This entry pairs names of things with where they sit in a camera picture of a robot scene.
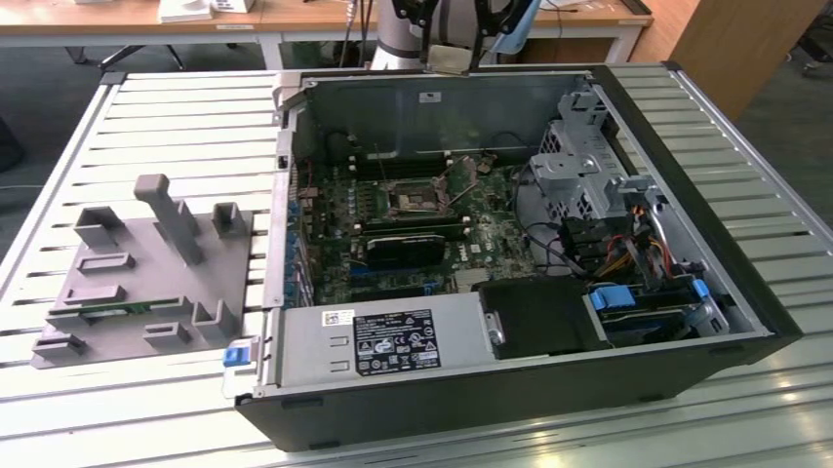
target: green circuit board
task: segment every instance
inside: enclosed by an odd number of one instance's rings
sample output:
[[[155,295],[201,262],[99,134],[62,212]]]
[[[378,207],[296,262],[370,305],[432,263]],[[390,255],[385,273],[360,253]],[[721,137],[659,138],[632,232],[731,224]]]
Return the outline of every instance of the green circuit board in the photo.
[[[457,293],[456,273],[476,270],[489,279],[537,274],[529,246],[509,210],[517,166],[493,167],[494,159],[461,156],[442,176],[358,181],[348,167],[309,177],[301,190],[317,304],[374,300],[377,292]],[[412,218],[430,210],[466,217],[465,240],[448,242],[442,263],[418,269],[369,272],[356,260],[361,220]]]

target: blue latch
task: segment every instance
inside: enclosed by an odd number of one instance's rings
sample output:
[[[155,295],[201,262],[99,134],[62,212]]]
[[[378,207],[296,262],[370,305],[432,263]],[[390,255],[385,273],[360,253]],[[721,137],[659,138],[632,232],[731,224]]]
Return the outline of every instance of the blue latch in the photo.
[[[637,305],[637,299],[628,286],[604,286],[591,293],[595,309],[615,309]]]
[[[235,366],[246,366],[251,363],[251,348],[237,347],[227,348],[223,353],[223,367],[233,368]]]
[[[695,280],[692,282],[692,287],[695,288],[695,292],[699,294],[701,299],[705,299],[711,295],[708,284],[704,280]]]

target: power supply label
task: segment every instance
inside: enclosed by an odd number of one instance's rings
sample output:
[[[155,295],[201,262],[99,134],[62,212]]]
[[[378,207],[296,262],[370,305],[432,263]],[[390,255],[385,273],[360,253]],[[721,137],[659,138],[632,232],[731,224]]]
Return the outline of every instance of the power supply label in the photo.
[[[432,309],[353,318],[356,369],[360,375],[417,371],[441,366]]]

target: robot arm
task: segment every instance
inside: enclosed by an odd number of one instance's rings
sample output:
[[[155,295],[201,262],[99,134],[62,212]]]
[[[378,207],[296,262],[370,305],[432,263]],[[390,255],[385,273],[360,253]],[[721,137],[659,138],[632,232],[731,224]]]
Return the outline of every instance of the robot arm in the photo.
[[[540,0],[384,0],[376,69],[465,73],[489,38],[516,31]]]

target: white slatted table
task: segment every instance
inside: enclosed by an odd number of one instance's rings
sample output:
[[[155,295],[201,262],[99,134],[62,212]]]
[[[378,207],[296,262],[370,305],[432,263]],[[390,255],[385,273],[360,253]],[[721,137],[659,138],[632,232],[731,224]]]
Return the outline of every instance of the white slatted table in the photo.
[[[649,120],[663,122],[665,143],[807,332],[801,341],[671,401],[293,455],[225,399],[221,351],[33,369],[30,348],[79,241],[70,225],[82,207],[102,202],[122,217],[150,215],[131,201],[133,179],[149,172],[169,174],[173,195],[195,213],[230,200],[257,211],[245,328],[261,330],[273,76],[133,75],[123,86],[99,88],[0,267],[3,466],[830,466],[830,230],[685,76],[648,66],[615,72]]]

